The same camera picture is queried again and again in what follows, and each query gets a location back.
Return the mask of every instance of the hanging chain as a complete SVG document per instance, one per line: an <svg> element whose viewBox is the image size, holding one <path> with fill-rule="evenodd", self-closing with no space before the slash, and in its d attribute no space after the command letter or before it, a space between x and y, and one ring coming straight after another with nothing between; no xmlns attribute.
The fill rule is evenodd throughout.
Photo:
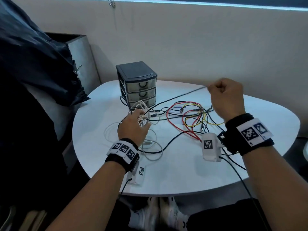
<svg viewBox="0 0 308 231"><path fill-rule="evenodd" d="M109 5L112 6L113 8L116 7L115 0L108 0L108 3L109 3Z"/></svg>

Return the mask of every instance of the wrist strap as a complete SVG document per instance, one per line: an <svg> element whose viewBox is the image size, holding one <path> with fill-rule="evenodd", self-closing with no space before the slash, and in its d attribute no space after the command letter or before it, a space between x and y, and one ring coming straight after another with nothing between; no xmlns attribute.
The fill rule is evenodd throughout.
<svg viewBox="0 0 308 231"><path fill-rule="evenodd" d="M107 153L105 162L115 161L122 165L126 172L132 171L140 156L138 150L134 147L135 143L129 143L126 140L116 141Z"/></svg>
<svg viewBox="0 0 308 231"><path fill-rule="evenodd" d="M244 155L259 147L274 145L273 134L249 113L229 120L225 126L227 131L221 132L218 139L232 154L239 152Z"/></svg>

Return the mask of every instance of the white wall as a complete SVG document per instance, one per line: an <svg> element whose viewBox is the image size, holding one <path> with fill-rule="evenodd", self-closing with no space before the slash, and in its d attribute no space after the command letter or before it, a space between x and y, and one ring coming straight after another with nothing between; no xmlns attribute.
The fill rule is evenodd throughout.
<svg viewBox="0 0 308 231"><path fill-rule="evenodd" d="M287 107L308 132L308 12L106 0L13 0L44 31L88 36L102 82L144 61L159 79L229 77Z"/></svg>

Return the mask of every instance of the fist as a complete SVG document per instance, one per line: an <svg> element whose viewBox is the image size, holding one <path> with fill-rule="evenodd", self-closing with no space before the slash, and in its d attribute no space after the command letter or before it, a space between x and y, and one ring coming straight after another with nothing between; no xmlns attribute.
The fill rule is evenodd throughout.
<svg viewBox="0 0 308 231"><path fill-rule="evenodd" d="M208 86L213 109L224 122L246 113L243 85L228 78L222 78Z"/></svg>
<svg viewBox="0 0 308 231"><path fill-rule="evenodd" d="M143 127L138 123L138 117L140 114L144 114L142 109L135 109L131 114L129 113L122 121L118 128L119 140L123 138L129 138L139 147L145 140L145 136L148 134L148 130L151 123L147 122Z"/></svg>

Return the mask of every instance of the left hand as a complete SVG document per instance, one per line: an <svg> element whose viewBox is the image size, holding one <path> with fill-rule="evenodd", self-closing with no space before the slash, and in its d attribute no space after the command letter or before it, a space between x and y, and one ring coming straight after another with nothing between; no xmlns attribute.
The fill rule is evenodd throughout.
<svg viewBox="0 0 308 231"><path fill-rule="evenodd" d="M129 138L139 147L145 140L145 136L148 134L148 130L151 126L150 122L147 122L143 127L138 123L138 117L140 114L144 114L142 109L135 109L132 114L128 114L122 121L118 128L119 140L123 138Z"/></svg>

